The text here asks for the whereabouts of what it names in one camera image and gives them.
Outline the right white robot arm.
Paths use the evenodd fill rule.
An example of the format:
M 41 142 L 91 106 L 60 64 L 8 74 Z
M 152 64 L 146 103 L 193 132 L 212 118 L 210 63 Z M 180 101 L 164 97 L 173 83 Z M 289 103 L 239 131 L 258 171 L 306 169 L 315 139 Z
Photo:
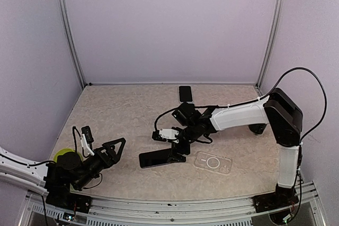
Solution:
M 182 103 L 172 115 L 184 127 L 177 136 L 181 145 L 238 126 L 248 126 L 253 133 L 262 134 L 269 125 L 280 149 L 280 188 L 272 193 L 271 203 L 282 207 L 291 199 L 290 189 L 300 165 L 303 113 L 283 90 L 275 88 L 267 97 L 249 102 L 210 106 L 203 113 L 194 104 Z

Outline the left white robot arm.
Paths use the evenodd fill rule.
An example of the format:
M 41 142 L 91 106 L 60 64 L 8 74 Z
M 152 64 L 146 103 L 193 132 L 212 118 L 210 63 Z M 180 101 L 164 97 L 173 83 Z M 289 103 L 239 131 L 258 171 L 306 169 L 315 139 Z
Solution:
M 93 139 L 82 134 L 81 151 L 68 151 L 56 160 L 35 162 L 1 149 L 1 174 L 9 182 L 19 184 L 57 201 L 62 207 L 73 204 L 75 195 L 71 189 L 82 191 L 88 184 L 102 177 L 102 171 L 117 164 L 122 156 L 125 138 L 92 147 Z

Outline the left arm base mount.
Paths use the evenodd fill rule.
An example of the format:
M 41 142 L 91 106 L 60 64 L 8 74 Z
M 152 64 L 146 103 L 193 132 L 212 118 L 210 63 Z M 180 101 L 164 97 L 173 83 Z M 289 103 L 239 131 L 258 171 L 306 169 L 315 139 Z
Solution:
M 70 192 L 70 185 L 52 185 L 47 187 L 46 203 L 55 207 L 72 210 L 74 213 L 89 213 L 92 198 L 87 195 Z

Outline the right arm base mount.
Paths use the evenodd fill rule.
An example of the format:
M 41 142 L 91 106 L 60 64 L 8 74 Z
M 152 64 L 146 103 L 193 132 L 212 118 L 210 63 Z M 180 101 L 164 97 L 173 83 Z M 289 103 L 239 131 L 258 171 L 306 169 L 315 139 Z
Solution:
M 283 187 L 276 184 L 274 192 L 255 195 L 253 197 L 256 213 L 280 209 L 282 207 L 291 206 L 292 204 L 297 204 L 298 202 L 299 198 L 297 196 L 295 184 L 292 184 L 290 187 Z

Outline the clear case with heart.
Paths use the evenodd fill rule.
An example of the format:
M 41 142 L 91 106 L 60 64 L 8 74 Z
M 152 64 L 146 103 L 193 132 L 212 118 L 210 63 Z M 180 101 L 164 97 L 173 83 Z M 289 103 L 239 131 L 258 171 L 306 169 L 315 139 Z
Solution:
M 222 175 L 228 175 L 231 172 L 233 161 L 230 158 L 202 151 L 197 152 L 193 158 L 193 165 L 198 169 Z

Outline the dark red phone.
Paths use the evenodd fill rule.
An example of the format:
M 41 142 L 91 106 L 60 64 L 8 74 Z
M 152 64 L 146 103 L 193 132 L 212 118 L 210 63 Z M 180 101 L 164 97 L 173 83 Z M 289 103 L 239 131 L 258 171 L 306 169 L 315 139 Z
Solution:
M 170 164 L 171 153 L 172 150 L 170 148 L 141 153 L 139 154 L 140 167 L 150 168 Z

